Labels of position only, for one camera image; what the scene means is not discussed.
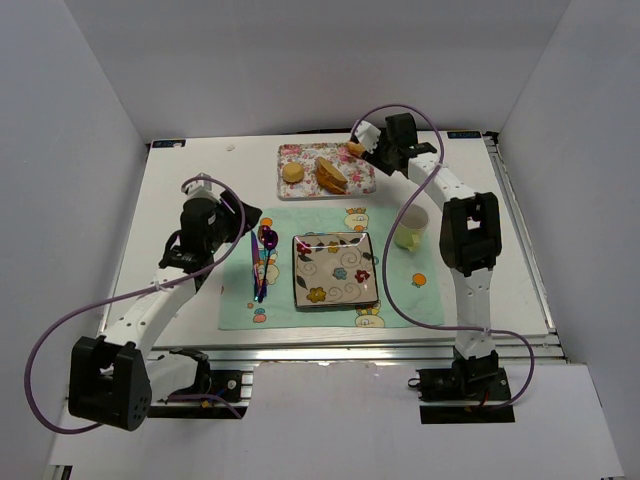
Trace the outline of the oval bread roll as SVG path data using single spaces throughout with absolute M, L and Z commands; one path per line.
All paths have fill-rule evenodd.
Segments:
M 346 143 L 346 147 L 348 152 L 355 157 L 362 158 L 363 155 L 367 152 L 366 148 L 360 144 L 349 141 Z

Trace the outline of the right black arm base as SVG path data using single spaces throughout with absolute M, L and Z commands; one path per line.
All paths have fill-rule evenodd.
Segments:
M 472 425 L 514 423 L 511 390 L 504 368 L 490 378 L 465 383 L 453 369 L 417 370 L 407 381 L 418 394 L 423 425 Z

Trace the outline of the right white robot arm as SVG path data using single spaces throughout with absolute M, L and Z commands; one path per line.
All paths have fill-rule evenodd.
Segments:
M 365 161 L 387 175 L 402 173 L 440 209 L 439 251 L 456 299 L 454 356 L 495 364 L 490 283 L 502 250 L 498 199 L 471 189 L 445 167 L 444 141 L 440 133 L 435 136 L 436 145 L 420 142 L 409 113 L 388 116 L 383 130 L 360 120 L 351 132 Z

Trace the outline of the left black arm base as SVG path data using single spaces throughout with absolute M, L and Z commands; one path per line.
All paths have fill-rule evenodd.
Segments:
M 215 365 L 197 350 L 178 348 L 147 361 L 152 419 L 240 420 L 246 414 L 252 375 Z

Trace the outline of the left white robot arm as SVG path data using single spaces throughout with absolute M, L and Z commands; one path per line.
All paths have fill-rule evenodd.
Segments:
M 180 227 L 159 261 L 158 285 L 96 338 L 82 337 L 71 353 L 68 409 L 72 416 L 127 431 L 137 429 L 153 403 L 171 396 L 190 400 L 211 393 L 206 354 L 177 348 L 152 360 L 159 336 L 209 276 L 216 251 L 251 231 L 262 211 L 220 197 L 187 200 Z

